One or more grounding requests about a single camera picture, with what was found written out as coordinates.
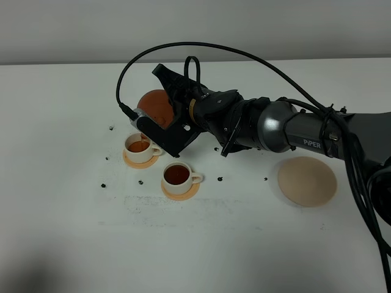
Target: robotic arm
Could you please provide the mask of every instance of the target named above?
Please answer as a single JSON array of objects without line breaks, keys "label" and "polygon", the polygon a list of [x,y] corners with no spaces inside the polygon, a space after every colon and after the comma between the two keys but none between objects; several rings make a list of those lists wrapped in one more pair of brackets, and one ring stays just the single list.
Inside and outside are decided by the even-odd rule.
[{"label": "robotic arm", "polygon": [[[163,129],[142,109],[131,110],[119,99],[126,70],[140,57],[161,48],[181,45],[209,46],[242,54],[274,70],[299,90],[313,105],[288,98],[244,100],[236,91],[214,92],[200,83],[200,64],[188,57],[184,76],[159,64],[153,74],[160,80],[174,110],[174,120]],[[188,77],[190,61],[197,67],[197,80]],[[324,107],[277,68],[251,54],[207,43],[172,43],[136,56],[123,70],[117,85],[117,101],[131,123],[171,156],[179,157],[202,132],[210,132],[222,146],[221,154],[258,148],[282,153],[304,148],[345,161],[356,204],[379,245],[388,292],[391,292],[387,254],[375,212],[391,225],[391,112],[348,114]]]}]

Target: cup handle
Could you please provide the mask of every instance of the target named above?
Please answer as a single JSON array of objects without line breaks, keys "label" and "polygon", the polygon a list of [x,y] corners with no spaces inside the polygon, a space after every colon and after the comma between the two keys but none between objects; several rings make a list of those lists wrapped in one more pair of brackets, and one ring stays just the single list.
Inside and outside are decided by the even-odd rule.
[{"label": "cup handle", "polygon": [[192,173],[191,178],[193,180],[193,184],[201,183],[203,180],[203,176],[200,173]]},{"label": "cup handle", "polygon": [[161,154],[163,154],[163,150],[160,146],[153,144],[152,148],[153,148],[153,155],[154,156],[160,156]]}]

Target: black cable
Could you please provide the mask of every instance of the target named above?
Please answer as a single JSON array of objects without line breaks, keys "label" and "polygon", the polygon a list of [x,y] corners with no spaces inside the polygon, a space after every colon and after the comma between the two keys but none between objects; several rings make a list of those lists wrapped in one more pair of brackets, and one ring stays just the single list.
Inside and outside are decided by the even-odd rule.
[{"label": "black cable", "polygon": [[[233,52],[245,57],[248,57],[254,61],[257,61],[264,66],[270,68],[272,71],[277,73],[279,76],[284,78],[289,84],[291,84],[299,93],[301,93],[308,101],[310,101],[315,107],[308,105],[306,103],[296,101],[296,100],[291,100],[291,104],[296,104],[300,107],[303,107],[304,109],[312,109],[314,114],[319,115],[320,117],[324,117],[325,115],[328,114],[328,111],[330,111],[329,108],[324,107],[322,104],[320,104],[317,100],[315,100],[311,95],[309,95],[302,87],[300,87],[297,83],[295,83],[291,78],[289,78],[285,73],[280,71],[278,68],[275,66],[271,65],[269,62],[255,56],[252,54],[249,54],[247,52],[233,49],[230,47],[226,46],[221,46],[221,45],[215,45],[211,43],[201,43],[201,42],[178,42],[178,43],[169,43],[165,45],[159,45],[153,48],[150,48],[139,55],[137,55],[135,58],[130,60],[128,64],[124,67],[122,70],[118,83],[117,83],[117,88],[116,88],[116,98],[119,106],[121,109],[124,111],[124,113],[127,114],[131,119],[132,117],[137,117],[137,114],[133,112],[128,106],[124,105],[121,100],[120,100],[120,87],[121,83],[123,80],[123,77],[126,73],[126,71],[129,69],[129,67],[135,63],[138,59],[141,57],[149,54],[150,52],[157,51],[159,49],[164,49],[164,48],[170,48],[170,47],[176,47],[176,46],[204,46],[204,47],[210,47],[210,48],[216,48],[216,49],[221,49],[224,51],[228,52]],[[382,238],[380,227],[378,225],[378,222],[376,220],[375,212],[373,210],[373,205],[370,201],[367,188],[365,187],[364,184],[364,179],[362,176],[362,172],[360,169],[360,160],[359,160],[359,155],[357,151],[357,147],[353,143],[353,139],[351,139],[351,134],[348,128],[348,125],[344,119],[342,119],[341,116],[336,114],[335,112],[329,113],[330,119],[333,120],[341,129],[342,134],[343,134],[343,154],[344,154],[344,161],[345,161],[345,168],[346,172],[348,174],[348,179],[349,179],[349,185],[352,190],[352,194],[354,197],[354,200],[356,202],[357,207],[359,208],[359,211],[364,219],[365,224],[368,226],[368,229],[370,230],[371,234],[375,238],[375,240],[378,243],[379,246],[379,252],[381,255],[381,260],[382,260],[382,265],[383,265],[383,271],[384,271],[384,277],[386,279],[386,285],[387,285],[387,292],[391,293],[391,276],[390,276],[390,267],[389,267],[389,262],[387,258],[387,254],[391,256],[391,248],[390,246],[385,242],[385,240]],[[363,192],[363,198],[365,203],[363,202],[360,188]]]},{"label": "black cable", "polygon": [[191,60],[194,60],[194,63],[195,63],[195,70],[196,70],[196,77],[195,77],[195,81],[197,83],[197,90],[198,90],[198,94],[200,96],[203,95],[203,92],[202,92],[202,89],[201,89],[201,66],[200,66],[200,61],[198,60],[198,58],[196,58],[195,56],[188,56],[185,60],[185,68],[183,69],[183,76],[185,77],[187,83],[188,83],[188,89],[190,89],[190,79],[189,79],[189,65],[190,65],[190,61]]}]

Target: white table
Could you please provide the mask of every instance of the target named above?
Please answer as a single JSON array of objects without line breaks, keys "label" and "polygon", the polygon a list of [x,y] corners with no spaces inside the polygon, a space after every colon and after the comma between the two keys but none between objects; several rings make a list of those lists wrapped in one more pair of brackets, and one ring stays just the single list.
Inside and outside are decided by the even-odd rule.
[{"label": "white table", "polygon": [[[391,110],[391,59],[273,64],[324,105]],[[214,137],[202,134],[180,160],[205,181],[183,202],[160,189],[162,167],[174,160],[168,154],[146,170],[127,167],[123,141],[134,129],[114,95],[123,66],[0,67],[2,268],[25,266],[45,251],[67,292],[386,291],[377,245],[342,161],[304,150],[223,158]],[[144,93],[161,88],[151,74],[155,66],[130,69],[123,102],[135,107]],[[166,66],[183,72],[182,63]],[[255,62],[202,63],[201,69],[201,82],[213,90],[303,100]],[[322,208],[297,207],[277,186],[279,164],[303,155],[323,160],[337,176],[338,194]],[[391,228],[381,225],[391,241]]]}]

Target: tea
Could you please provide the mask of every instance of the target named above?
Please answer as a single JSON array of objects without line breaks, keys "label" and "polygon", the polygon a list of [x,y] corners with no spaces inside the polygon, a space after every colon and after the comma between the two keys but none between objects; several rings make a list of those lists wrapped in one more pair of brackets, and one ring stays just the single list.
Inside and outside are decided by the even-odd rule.
[{"label": "tea", "polygon": [[190,176],[189,170],[180,165],[174,165],[169,167],[164,172],[164,179],[172,184],[172,185],[179,185],[184,183]]},{"label": "tea", "polygon": [[140,140],[139,142],[134,142],[130,146],[128,146],[128,151],[132,153],[140,153],[141,151],[145,151],[149,147],[149,142]]}]

